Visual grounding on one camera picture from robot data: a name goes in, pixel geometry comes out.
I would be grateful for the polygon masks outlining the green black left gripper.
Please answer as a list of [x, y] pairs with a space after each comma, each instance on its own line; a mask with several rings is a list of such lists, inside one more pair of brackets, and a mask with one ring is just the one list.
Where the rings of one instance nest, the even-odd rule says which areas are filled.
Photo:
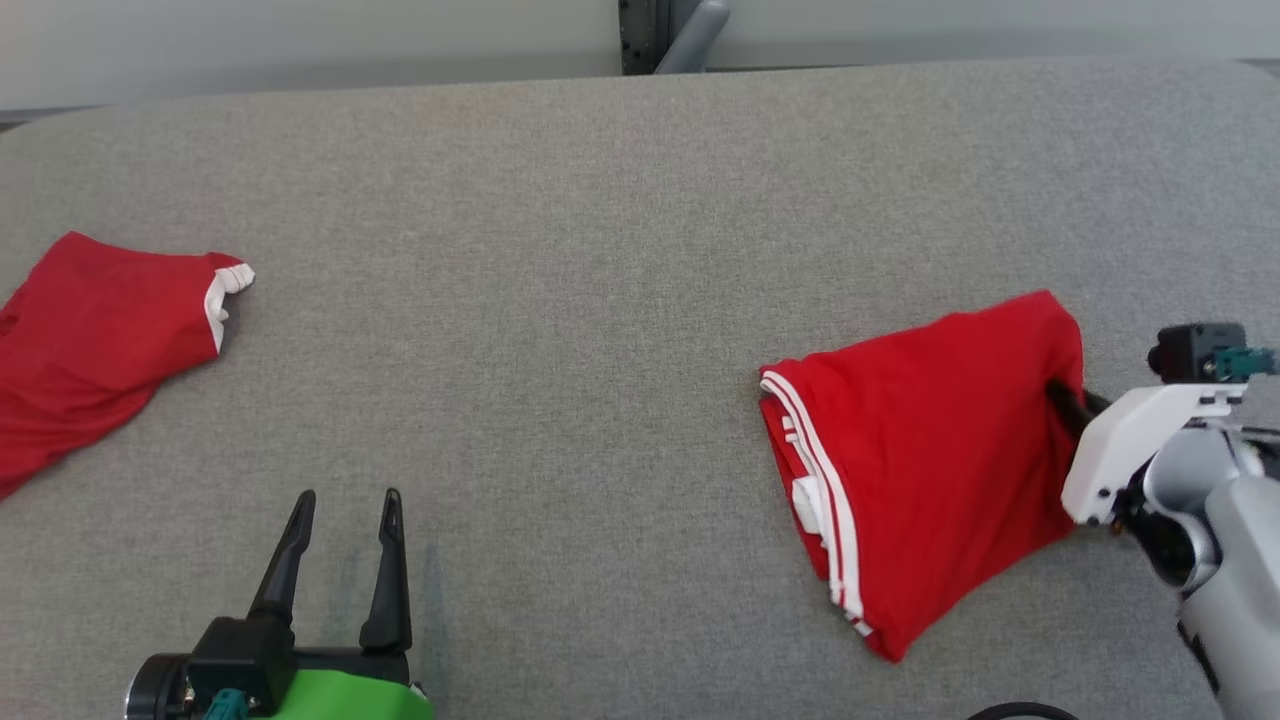
[[[268, 570], [250, 605], [248, 618], [291, 625], [300, 562], [308, 548], [317, 497], [302, 492]], [[369, 616], [358, 648], [297, 650], [298, 670], [271, 719], [433, 719], [430, 701], [410, 676], [406, 651], [413, 633], [401, 493], [385, 492], [378, 539], [381, 557]]]

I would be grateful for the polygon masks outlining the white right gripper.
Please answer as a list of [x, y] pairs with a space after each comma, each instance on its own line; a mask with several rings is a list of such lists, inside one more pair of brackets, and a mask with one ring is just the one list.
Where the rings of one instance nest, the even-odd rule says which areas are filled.
[[1245, 383], [1151, 386], [1111, 404], [1088, 389], [1048, 380], [1044, 392], [1065, 430], [1079, 441], [1061, 502], [1079, 525], [1114, 519], [1114, 497], [1193, 420], [1229, 416]]

